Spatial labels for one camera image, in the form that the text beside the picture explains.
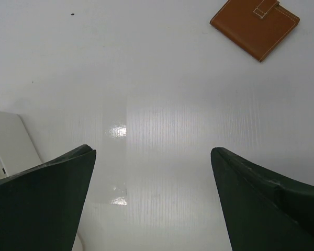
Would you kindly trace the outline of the brown leather card holder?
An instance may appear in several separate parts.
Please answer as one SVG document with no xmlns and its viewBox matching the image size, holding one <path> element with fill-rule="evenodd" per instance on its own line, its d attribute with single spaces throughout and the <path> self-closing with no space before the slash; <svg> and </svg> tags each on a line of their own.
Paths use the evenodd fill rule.
<svg viewBox="0 0 314 251">
<path fill-rule="evenodd" d="M 210 24 L 259 62 L 288 36 L 300 18 L 272 0 L 228 0 Z"/>
</svg>

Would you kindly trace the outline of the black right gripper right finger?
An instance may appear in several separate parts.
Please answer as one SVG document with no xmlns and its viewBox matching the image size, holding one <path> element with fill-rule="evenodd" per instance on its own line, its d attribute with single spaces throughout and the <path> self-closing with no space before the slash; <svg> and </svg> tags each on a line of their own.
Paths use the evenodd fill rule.
<svg viewBox="0 0 314 251">
<path fill-rule="evenodd" d="M 314 186 L 223 147 L 211 165 L 233 250 L 314 250 Z"/>
</svg>

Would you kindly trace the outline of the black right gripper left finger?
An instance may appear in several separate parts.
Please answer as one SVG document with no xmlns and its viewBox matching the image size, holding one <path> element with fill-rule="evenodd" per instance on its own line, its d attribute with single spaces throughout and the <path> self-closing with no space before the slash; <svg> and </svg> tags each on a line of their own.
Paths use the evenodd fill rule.
<svg viewBox="0 0 314 251">
<path fill-rule="evenodd" d="M 0 250 L 72 250 L 95 161 L 81 145 L 0 179 Z"/>
</svg>

